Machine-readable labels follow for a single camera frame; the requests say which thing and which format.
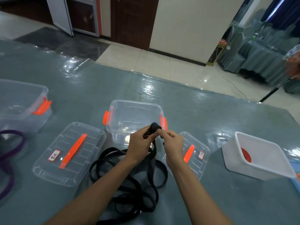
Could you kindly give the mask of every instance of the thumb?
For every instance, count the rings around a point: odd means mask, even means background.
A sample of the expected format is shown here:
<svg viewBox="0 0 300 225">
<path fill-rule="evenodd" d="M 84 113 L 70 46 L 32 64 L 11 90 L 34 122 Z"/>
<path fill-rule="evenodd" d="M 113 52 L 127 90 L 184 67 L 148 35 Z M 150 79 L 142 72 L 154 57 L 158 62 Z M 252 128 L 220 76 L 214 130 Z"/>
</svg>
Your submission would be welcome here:
<svg viewBox="0 0 300 225">
<path fill-rule="evenodd" d="M 147 143 L 149 143 L 149 145 L 151 144 L 152 141 L 154 141 L 156 139 L 156 137 L 158 137 L 157 133 L 152 133 L 150 136 L 148 136 L 148 138 L 146 139 Z"/>
<path fill-rule="evenodd" d="M 167 139 L 168 137 L 171 137 L 165 130 L 157 129 L 156 132 L 157 132 L 163 139 Z"/>
</svg>

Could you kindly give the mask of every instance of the black floor tile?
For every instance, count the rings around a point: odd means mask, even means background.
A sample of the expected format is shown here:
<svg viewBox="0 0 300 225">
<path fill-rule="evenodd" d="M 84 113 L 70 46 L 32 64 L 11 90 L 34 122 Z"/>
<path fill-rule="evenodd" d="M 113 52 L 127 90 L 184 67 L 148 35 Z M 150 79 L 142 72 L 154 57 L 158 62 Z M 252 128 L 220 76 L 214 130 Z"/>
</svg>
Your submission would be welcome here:
<svg viewBox="0 0 300 225">
<path fill-rule="evenodd" d="M 72 39 L 70 35 L 60 30 L 43 27 L 27 35 L 23 35 L 15 40 L 21 43 L 30 43 L 41 48 L 56 50 L 63 43 L 70 39 Z"/>
<path fill-rule="evenodd" d="M 96 61 L 110 44 L 97 41 L 81 34 L 74 37 L 53 28 L 43 27 L 27 35 L 15 39 L 21 43 L 30 43 L 41 48 L 62 52 L 69 56 L 90 58 Z"/>
<path fill-rule="evenodd" d="M 100 55 L 109 47 L 110 44 L 100 42 L 82 35 L 77 35 L 62 44 L 56 51 L 63 52 L 70 56 L 77 56 L 80 58 L 90 58 L 96 61 Z"/>
</svg>

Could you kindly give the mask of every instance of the hand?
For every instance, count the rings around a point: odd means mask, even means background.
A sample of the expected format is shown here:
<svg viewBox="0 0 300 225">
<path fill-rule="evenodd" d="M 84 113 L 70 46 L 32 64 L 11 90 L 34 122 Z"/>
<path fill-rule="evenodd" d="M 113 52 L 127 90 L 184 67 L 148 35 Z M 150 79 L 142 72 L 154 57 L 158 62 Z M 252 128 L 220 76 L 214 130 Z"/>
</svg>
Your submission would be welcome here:
<svg viewBox="0 0 300 225">
<path fill-rule="evenodd" d="M 157 133 L 153 133 L 147 139 L 144 139 L 143 135 L 149 128 L 150 125 L 130 134 L 129 146 L 125 158 L 130 159 L 135 165 L 139 164 L 146 157 L 152 141 L 158 137 Z"/>
<path fill-rule="evenodd" d="M 167 164 L 172 169 L 183 160 L 183 138 L 172 130 L 158 129 L 157 133 L 165 140 L 164 146 L 167 154 Z"/>
</svg>

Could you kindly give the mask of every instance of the open door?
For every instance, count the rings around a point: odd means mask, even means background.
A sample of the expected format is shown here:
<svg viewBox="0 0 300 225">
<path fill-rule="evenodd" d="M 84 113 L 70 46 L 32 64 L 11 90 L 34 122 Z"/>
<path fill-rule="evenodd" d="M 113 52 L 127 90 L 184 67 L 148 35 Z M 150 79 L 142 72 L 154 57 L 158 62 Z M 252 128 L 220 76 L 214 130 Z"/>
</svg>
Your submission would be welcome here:
<svg viewBox="0 0 300 225">
<path fill-rule="evenodd" d="M 53 23 L 64 32 L 73 36 L 66 0 L 47 0 Z"/>
</svg>

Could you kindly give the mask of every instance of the person's left hand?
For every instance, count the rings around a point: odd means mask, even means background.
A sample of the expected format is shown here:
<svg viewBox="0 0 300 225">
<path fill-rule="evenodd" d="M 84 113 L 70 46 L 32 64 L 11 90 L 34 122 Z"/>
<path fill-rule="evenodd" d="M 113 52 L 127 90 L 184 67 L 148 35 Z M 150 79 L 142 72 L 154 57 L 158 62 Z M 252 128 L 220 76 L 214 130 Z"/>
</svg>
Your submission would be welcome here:
<svg viewBox="0 0 300 225">
<path fill-rule="evenodd" d="M 143 135 L 150 128 L 150 125 L 130 134 L 129 146 L 125 158 L 130 159 L 135 165 L 139 164 L 148 154 L 149 147 L 153 140 L 158 137 L 153 133 L 144 139 Z"/>
</svg>

